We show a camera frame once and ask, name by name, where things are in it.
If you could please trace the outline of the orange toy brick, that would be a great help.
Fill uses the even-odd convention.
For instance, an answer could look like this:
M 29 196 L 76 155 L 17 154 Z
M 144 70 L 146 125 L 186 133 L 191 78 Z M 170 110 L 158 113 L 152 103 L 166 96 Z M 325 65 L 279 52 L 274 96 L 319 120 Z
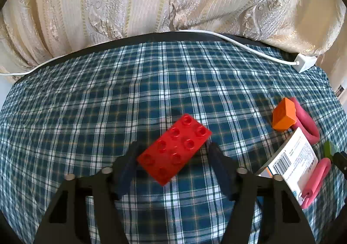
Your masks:
M 283 98 L 272 113 L 272 128 L 279 132 L 289 129 L 296 123 L 296 108 L 293 101 Z

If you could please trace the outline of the blue plaid tablecloth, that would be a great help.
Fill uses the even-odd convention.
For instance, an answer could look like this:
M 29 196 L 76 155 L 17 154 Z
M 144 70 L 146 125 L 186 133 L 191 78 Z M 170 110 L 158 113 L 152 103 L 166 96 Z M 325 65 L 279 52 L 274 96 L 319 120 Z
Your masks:
M 316 156 L 326 141 L 346 151 L 346 113 L 317 66 L 299 74 L 226 42 L 140 43 L 67 58 L 13 84 L 1 109 L 1 211 L 23 243 L 33 243 L 66 174 L 97 173 L 183 114 L 256 172 L 291 134 L 273 130 L 272 110 L 295 97 L 318 125 Z M 136 171 L 116 203 L 131 243 L 221 241 L 233 204 L 206 151 L 164 187 Z

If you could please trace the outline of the red toy brick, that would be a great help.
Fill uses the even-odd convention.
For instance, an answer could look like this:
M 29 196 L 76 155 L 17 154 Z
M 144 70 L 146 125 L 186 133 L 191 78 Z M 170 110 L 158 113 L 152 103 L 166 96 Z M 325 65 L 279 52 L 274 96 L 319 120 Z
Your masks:
M 165 186 L 209 139 L 212 132 L 184 114 L 137 158 L 138 164 Z

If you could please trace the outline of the large pink foam loop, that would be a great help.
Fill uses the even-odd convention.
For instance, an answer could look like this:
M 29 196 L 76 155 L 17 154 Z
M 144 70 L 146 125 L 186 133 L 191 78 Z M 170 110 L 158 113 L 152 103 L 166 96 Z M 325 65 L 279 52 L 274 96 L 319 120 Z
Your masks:
M 329 158 L 323 158 L 319 161 L 315 170 L 313 171 L 313 174 L 302 191 L 302 209 L 309 208 L 312 202 L 315 200 L 330 169 L 331 160 Z

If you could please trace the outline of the green brick blue dots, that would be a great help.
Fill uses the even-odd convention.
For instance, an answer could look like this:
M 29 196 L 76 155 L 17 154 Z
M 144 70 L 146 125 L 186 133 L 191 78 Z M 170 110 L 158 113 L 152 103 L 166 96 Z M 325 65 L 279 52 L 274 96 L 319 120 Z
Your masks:
M 333 162 L 333 157 L 336 152 L 338 152 L 336 145 L 333 142 L 327 140 L 324 143 L 324 157 L 329 158 L 331 162 Z

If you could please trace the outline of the small pink foam loop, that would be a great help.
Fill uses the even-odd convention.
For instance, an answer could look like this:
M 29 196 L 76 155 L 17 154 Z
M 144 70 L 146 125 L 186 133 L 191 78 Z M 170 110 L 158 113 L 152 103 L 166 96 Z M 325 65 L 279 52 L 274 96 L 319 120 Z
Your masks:
M 315 121 L 304 108 L 301 107 L 296 98 L 291 97 L 289 100 L 294 103 L 296 111 L 296 122 L 291 126 L 291 129 L 296 130 L 300 128 L 311 145 L 318 143 L 320 140 L 320 133 Z

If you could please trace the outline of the white power strip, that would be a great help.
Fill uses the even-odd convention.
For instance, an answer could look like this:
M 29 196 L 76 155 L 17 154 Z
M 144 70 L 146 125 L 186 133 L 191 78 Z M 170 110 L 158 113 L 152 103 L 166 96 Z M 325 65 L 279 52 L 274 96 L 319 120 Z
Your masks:
M 299 53 L 295 58 L 297 65 L 294 65 L 293 69 L 300 74 L 313 67 L 316 64 L 317 59 L 318 58 L 316 56 L 306 56 Z

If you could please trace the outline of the white blue medicine box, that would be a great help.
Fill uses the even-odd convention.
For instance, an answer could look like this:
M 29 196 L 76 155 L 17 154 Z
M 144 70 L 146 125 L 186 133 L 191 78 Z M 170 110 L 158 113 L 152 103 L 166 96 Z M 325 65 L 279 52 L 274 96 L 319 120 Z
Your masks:
M 302 130 L 297 128 L 256 174 L 266 178 L 281 175 L 301 205 L 302 191 L 317 164 L 312 146 Z

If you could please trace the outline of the cream patterned curtain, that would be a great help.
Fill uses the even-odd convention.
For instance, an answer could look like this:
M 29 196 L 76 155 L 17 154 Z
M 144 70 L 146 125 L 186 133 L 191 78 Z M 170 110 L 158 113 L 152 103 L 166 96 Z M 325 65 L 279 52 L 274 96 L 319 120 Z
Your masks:
M 342 0 L 7 0 L 1 71 L 25 72 L 106 41 L 179 29 L 229 33 L 317 56 L 332 85 L 346 76 Z

